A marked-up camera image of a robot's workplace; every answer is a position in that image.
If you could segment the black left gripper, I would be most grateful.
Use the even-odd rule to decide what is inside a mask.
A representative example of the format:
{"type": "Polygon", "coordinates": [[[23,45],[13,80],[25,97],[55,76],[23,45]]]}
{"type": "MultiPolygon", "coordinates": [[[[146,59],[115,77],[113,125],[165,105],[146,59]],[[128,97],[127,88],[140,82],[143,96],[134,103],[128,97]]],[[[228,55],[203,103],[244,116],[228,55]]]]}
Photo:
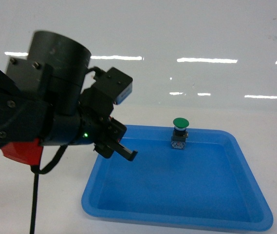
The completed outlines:
{"type": "Polygon", "coordinates": [[[49,132],[42,137],[42,146],[94,144],[94,150],[104,158],[111,158],[114,151],[133,161],[138,151],[131,151],[119,141],[126,132],[126,127],[111,117],[113,106],[119,104],[126,96],[123,91],[112,88],[101,91],[88,88],[80,95],[79,103],[72,116],[54,114],[47,124],[49,132]],[[107,145],[105,137],[114,141],[114,150],[107,145]]]}

